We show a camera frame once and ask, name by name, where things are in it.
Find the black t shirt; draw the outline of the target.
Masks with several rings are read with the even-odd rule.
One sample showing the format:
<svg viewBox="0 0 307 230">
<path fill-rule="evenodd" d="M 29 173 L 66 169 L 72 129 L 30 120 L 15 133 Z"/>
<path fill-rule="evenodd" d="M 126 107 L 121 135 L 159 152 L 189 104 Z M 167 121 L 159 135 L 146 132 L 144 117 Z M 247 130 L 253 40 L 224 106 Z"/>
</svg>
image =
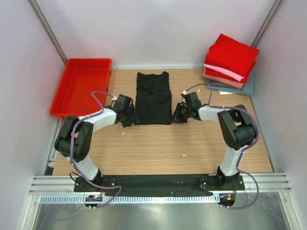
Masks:
<svg viewBox="0 0 307 230">
<path fill-rule="evenodd" d="M 138 125 L 169 125 L 172 117 L 172 93 L 169 73 L 137 73 L 135 109 Z"/>
</svg>

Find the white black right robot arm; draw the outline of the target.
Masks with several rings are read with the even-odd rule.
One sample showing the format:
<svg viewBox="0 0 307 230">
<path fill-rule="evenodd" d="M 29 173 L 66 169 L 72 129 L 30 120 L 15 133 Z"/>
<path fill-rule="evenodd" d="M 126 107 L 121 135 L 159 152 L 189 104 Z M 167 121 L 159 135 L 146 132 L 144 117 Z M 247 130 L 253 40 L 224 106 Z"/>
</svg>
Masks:
<svg viewBox="0 0 307 230">
<path fill-rule="evenodd" d="M 222 163 L 217 168 L 216 184 L 220 189 L 231 188 L 240 175 L 239 166 L 245 151 L 259 139 L 258 123 L 246 107 L 202 104 L 195 92 L 182 93 L 183 101 L 173 113 L 174 123 L 187 123 L 189 118 L 219 123 L 226 147 Z"/>
</svg>

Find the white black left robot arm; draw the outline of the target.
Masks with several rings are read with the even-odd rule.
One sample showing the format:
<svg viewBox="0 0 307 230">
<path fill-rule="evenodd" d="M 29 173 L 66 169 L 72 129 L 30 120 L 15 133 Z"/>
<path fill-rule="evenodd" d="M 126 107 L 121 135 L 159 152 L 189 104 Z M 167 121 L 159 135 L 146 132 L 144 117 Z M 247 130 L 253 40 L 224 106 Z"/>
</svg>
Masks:
<svg viewBox="0 0 307 230">
<path fill-rule="evenodd" d="M 95 96 L 96 93 L 93 92 L 92 96 L 100 109 L 89 115 L 67 116 L 54 143 L 55 150 L 70 161 L 70 165 L 92 192 L 121 188 L 120 185 L 103 187 L 101 171 L 89 156 L 93 133 L 117 123 L 129 127 L 139 121 L 132 98 L 123 94 L 113 96 L 111 105 L 103 107 Z"/>
</svg>

